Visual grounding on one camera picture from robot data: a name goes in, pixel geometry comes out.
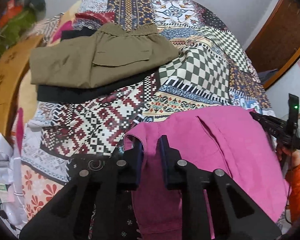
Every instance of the olive green pants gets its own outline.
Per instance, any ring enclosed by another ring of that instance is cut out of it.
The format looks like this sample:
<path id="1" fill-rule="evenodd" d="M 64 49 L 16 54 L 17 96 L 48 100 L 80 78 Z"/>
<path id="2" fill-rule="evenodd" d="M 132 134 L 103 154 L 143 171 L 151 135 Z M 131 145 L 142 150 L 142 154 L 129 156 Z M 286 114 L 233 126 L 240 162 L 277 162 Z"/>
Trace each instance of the olive green pants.
<path id="1" fill-rule="evenodd" d="M 94 88 L 164 65 L 178 50 L 156 25 L 131 32 L 107 23 L 90 37 L 36 48 L 30 56 L 32 84 Z"/>

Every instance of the green cloth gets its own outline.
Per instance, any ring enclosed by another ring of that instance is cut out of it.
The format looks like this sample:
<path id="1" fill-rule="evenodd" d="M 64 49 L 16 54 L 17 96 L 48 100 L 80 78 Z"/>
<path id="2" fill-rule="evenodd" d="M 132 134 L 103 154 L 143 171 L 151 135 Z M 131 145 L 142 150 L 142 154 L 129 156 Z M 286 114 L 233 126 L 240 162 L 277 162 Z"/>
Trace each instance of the green cloth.
<path id="1" fill-rule="evenodd" d="M 8 21 L 0 30 L 0 57 L 10 47 L 15 45 L 21 35 L 36 22 L 32 9 L 27 8 Z"/>
<path id="2" fill-rule="evenodd" d="M 156 25 L 131 32 L 107 23 L 90 37 L 41 47 L 30 56 L 31 83 L 72 88 L 100 87 L 164 65 L 178 57 Z"/>

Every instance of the person's hand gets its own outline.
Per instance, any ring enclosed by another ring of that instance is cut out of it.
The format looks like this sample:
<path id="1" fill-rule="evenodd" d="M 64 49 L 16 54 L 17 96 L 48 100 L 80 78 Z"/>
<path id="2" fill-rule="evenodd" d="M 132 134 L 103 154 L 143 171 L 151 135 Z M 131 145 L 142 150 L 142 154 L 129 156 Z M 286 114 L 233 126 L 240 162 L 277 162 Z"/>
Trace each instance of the person's hand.
<path id="1" fill-rule="evenodd" d="M 300 152 L 299 150 L 295 150 L 295 151 L 291 151 L 289 149 L 287 149 L 285 146 L 281 146 L 281 145 L 277 145 L 277 157 L 278 160 L 281 161 L 282 160 L 282 154 L 286 154 L 288 156 L 291 156 L 291 163 L 292 163 L 292 167 L 291 169 L 296 168 L 297 166 L 300 165 Z"/>

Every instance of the checkered pattern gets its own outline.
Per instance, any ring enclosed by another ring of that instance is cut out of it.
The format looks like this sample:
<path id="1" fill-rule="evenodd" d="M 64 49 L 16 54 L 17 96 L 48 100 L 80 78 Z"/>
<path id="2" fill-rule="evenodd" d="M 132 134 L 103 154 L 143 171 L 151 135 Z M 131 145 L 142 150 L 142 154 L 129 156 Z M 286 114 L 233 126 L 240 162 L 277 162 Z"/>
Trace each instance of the checkered pattern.
<path id="1" fill-rule="evenodd" d="M 249 72 L 245 53 L 230 31 L 221 31 L 210 26 L 204 26 L 197 29 L 199 33 L 203 33 L 220 47 L 239 67 L 239 70 Z"/>
<path id="2" fill-rule="evenodd" d="M 211 92 L 207 93 L 206 90 L 197 89 L 192 85 L 187 85 L 181 78 L 178 80 L 172 78 L 169 79 L 163 86 L 159 88 L 159 91 L 177 95 L 179 97 L 183 97 L 184 99 L 190 99 L 197 102 L 205 102 L 211 104 L 221 103 L 222 105 L 229 106 L 231 105 L 230 100 L 225 99 L 224 97 L 219 97 L 215 94 L 212 94 Z"/>
<path id="3" fill-rule="evenodd" d="M 159 68 L 160 83 L 183 79 L 189 90 L 197 88 L 228 99 L 229 69 L 224 60 L 206 44 L 183 47 L 179 58 Z"/>
<path id="4" fill-rule="evenodd" d="M 145 79 L 144 79 L 144 97 L 145 98 L 151 98 L 151 94 L 152 94 L 152 91 L 151 91 L 151 78 L 150 76 L 147 76 Z"/>
<path id="5" fill-rule="evenodd" d="M 183 23 L 160 23 L 157 25 L 158 27 L 187 27 L 192 29 L 197 29 L 195 26 L 190 26 L 189 24 L 183 24 Z"/>
<path id="6" fill-rule="evenodd" d="M 156 85 L 157 80 L 156 80 L 155 73 L 151 74 L 150 81 L 151 81 L 151 83 L 150 83 L 150 85 L 151 85 L 151 96 L 153 96 L 153 94 L 157 91 L 157 85 Z"/>

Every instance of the pink fabric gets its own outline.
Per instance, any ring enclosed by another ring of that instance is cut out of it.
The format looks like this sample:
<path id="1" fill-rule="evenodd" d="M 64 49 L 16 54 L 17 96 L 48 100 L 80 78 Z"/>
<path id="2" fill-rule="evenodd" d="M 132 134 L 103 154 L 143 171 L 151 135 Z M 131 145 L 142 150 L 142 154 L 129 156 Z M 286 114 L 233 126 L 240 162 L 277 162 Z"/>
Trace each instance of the pink fabric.
<path id="1" fill-rule="evenodd" d="M 65 22 L 53 35 L 52 42 L 61 38 L 62 31 L 72 31 L 72 21 Z"/>
<path id="2" fill-rule="evenodd" d="M 22 147 L 22 139 L 23 139 L 23 109 L 20 107 L 18 109 L 18 120 L 17 120 L 17 127 L 16 127 L 16 141 L 20 153 Z"/>
<path id="3" fill-rule="evenodd" d="M 286 184 L 266 133 L 241 107 L 211 106 L 175 113 L 163 122 L 140 123 L 125 135 L 126 150 L 134 137 L 145 150 L 140 187 L 132 192 L 145 240 L 181 239 L 181 196 L 164 187 L 157 150 L 161 135 L 199 169 L 223 169 L 273 221 L 279 219 Z"/>

